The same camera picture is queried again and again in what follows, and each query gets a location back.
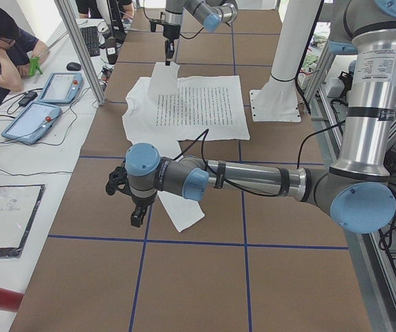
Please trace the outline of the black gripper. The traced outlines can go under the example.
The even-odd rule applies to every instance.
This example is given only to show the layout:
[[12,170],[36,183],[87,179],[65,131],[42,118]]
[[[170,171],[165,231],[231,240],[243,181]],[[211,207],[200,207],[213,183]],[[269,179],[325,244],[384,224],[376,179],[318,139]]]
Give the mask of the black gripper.
[[131,191],[131,186],[124,166],[117,166],[109,174],[109,180],[106,184],[105,190],[110,196],[114,195],[116,192],[121,192],[131,197],[132,201],[135,203],[135,209],[131,214],[131,225],[133,227],[141,227],[143,225],[147,208],[152,205],[156,199],[156,194],[152,194],[148,197],[139,197]]
[[156,31],[157,25],[163,27],[163,36],[166,38],[164,43],[165,65],[169,66],[174,56],[174,41],[180,37],[180,24],[173,24],[161,19],[150,19],[151,32]]

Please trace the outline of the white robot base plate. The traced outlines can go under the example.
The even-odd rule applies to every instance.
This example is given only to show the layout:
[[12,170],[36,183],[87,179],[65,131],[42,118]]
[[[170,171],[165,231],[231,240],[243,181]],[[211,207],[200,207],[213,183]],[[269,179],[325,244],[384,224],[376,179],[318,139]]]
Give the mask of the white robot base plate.
[[250,106],[254,122],[300,122],[298,100],[295,90],[289,94],[283,91],[271,92],[269,96],[259,98],[261,90],[250,90]]

